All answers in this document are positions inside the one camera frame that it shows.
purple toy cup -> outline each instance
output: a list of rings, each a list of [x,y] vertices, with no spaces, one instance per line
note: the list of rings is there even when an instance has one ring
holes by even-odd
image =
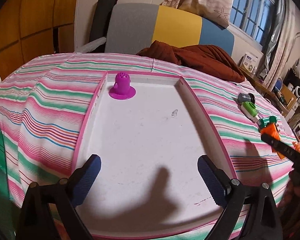
[[[109,95],[115,99],[128,99],[136,94],[136,90],[130,86],[130,76],[125,72],[119,72],[114,79],[114,86]]]

window frame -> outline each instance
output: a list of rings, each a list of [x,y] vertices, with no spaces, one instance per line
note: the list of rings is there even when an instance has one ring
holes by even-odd
[[[276,0],[270,0],[270,2],[276,6]],[[247,0],[247,8],[244,8],[244,15],[243,15],[243,20],[242,20],[242,23],[240,24],[240,26],[242,27],[242,29],[240,27],[237,27],[236,25],[234,25],[233,23],[229,23],[229,26],[230,26],[230,29],[233,29],[235,28],[236,30],[236,34],[240,35],[240,36],[243,36],[243,39],[246,40],[246,38],[250,39],[251,41],[253,41],[253,46],[262,51],[263,49],[263,46],[256,41],[256,37],[257,37],[257,34],[258,34],[258,26],[260,26],[260,23],[261,23],[261,19],[262,19],[262,12],[263,12],[263,9],[264,9],[264,6],[265,6],[265,0],[261,0],[261,4],[260,4],[260,7],[258,8],[258,18],[257,18],[257,21],[256,21],[256,26],[253,30],[253,34],[252,36],[250,36],[249,34],[247,34],[244,29],[246,28],[247,24],[248,24],[248,11],[250,9],[250,7],[252,6],[253,4],[253,0]]]

bed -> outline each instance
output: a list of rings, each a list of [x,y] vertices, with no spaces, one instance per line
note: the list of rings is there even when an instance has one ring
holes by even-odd
[[[0,130],[3,134],[10,199],[21,207],[32,181],[56,183],[73,172],[77,141],[95,91],[107,71],[143,71],[182,76],[206,110],[229,155],[237,177],[247,185],[270,185],[276,203],[282,198],[292,162],[280,159],[260,139],[239,109],[238,93],[253,93],[257,110],[278,118],[281,140],[295,137],[280,113],[248,81],[231,83],[199,71],[147,57],[124,54],[57,54],[35,58],[0,84]],[[233,237],[242,227],[243,209]],[[213,222],[176,236],[203,239]]]

starfish pattern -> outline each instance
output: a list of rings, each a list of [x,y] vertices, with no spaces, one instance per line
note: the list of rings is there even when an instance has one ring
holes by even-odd
[[[225,21],[227,21],[226,17],[230,15],[230,13],[225,13],[225,10],[223,7],[221,8],[221,11],[217,11],[217,10],[214,10],[214,11],[219,14],[217,18],[222,18]]]

